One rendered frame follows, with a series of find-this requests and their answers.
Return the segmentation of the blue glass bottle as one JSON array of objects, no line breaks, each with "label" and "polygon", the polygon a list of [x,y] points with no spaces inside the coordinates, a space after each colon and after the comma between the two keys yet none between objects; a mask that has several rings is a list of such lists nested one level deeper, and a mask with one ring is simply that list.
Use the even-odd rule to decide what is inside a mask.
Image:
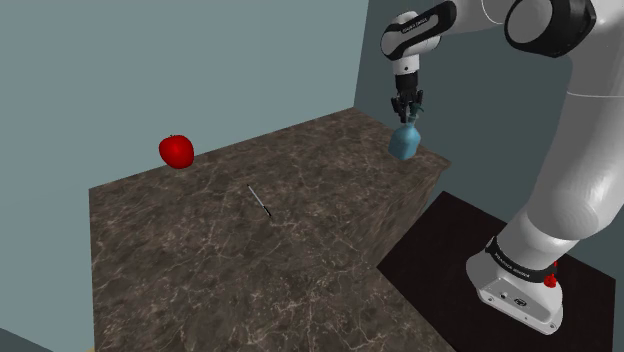
[{"label": "blue glass bottle", "polygon": [[409,112],[401,118],[401,126],[397,128],[390,139],[388,152],[399,160],[413,157],[421,142],[421,135],[415,127],[415,121],[422,111],[420,103],[410,103]]}]

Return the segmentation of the silver black pen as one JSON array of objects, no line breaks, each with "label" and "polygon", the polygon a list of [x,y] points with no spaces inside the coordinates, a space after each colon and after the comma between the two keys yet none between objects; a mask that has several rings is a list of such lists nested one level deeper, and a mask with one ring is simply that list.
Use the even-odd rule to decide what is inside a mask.
[{"label": "silver black pen", "polygon": [[258,202],[258,204],[262,207],[262,209],[265,211],[265,213],[267,214],[267,216],[272,217],[271,212],[269,211],[269,209],[267,208],[267,206],[263,203],[263,201],[260,199],[260,197],[256,194],[256,192],[254,191],[254,189],[251,187],[250,184],[246,184],[247,188],[249,189],[249,191],[251,192],[251,194],[253,195],[253,197],[256,199],[256,201]]}]

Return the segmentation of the dark robot stand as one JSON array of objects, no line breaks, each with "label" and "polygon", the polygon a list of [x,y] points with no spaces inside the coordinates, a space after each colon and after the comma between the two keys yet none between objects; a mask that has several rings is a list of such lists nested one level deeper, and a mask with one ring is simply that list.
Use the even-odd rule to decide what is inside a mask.
[{"label": "dark robot stand", "polygon": [[456,352],[615,352],[616,281],[569,255],[558,262],[564,316],[554,334],[480,301],[465,264],[504,225],[443,192],[378,268]]}]

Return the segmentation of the red apple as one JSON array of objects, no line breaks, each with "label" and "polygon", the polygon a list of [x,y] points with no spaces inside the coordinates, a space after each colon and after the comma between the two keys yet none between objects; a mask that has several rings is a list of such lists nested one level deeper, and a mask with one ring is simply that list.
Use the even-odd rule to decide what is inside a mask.
[{"label": "red apple", "polygon": [[183,135],[170,135],[164,138],[158,146],[162,160],[174,169],[184,169],[194,161],[194,147],[191,141]]}]

